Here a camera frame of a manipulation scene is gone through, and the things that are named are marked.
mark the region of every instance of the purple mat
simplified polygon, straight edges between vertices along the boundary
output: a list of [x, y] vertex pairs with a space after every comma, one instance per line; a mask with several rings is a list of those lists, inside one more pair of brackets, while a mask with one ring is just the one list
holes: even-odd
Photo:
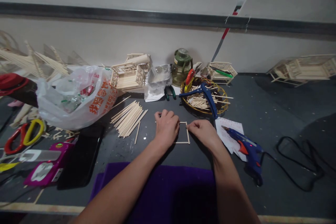
[[[129, 163], [109, 163], [96, 177], [90, 200]], [[126, 223], [218, 223], [211, 170], [158, 166]]]

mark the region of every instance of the white plastic bag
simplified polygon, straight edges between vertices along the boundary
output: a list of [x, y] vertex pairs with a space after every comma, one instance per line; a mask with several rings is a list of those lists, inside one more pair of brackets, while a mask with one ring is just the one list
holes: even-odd
[[[109, 72], [98, 66], [84, 66], [65, 77], [54, 89], [45, 79], [37, 83], [37, 103], [42, 119], [50, 125], [79, 130], [90, 126], [105, 115], [113, 106], [118, 91], [110, 85]], [[60, 107], [64, 95], [80, 93], [93, 85], [94, 91], [71, 113]]]

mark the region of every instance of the blue clamp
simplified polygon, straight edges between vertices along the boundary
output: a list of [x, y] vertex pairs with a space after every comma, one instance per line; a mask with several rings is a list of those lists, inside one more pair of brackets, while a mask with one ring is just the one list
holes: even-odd
[[193, 95], [193, 94], [196, 94], [196, 93], [204, 93], [204, 96], [205, 96], [205, 98], [207, 99], [207, 101], [210, 105], [211, 113], [213, 114], [213, 117], [215, 119], [217, 119], [218, 115], [217, 115], [216, 104], [213, 101], [214, 99], [212, 98], [212, 95], [211, 95], [212, 92], [214, 92], [214, 91], [211, 91], [209, 88], [206, 87], [205, 83], [202, 83], [200, 88], [195, 89], [194, 91], [191, 91], [189, 93], [179, 94], [178, 96], [179, 97], [186, 97], [186, 96], [190, 96], [190, 95]]

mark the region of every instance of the black phone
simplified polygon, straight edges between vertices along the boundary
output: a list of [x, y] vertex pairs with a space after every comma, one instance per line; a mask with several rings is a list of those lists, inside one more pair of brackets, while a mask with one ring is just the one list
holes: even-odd
[[104, 129], [100, 124], [93, 124], [80, 130], [68, 163], [58, 180], [58, 190], [84, 187], [90, 182]]

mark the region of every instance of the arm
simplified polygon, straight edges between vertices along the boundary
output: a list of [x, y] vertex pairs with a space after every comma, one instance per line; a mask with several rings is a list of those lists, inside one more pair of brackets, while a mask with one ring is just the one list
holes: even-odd
[[179, 131], [179, 118], [173, 111], [156, 112], [155, 119], [154, 140], [98, 193], [74, 223], [123, 223], [125, 221], [149, 174], [172, 145]]
[[219, 222], [260, 224], [235, 165], [215, 128], [207, 120], [193, 121], [187, 127], [212, 154]]

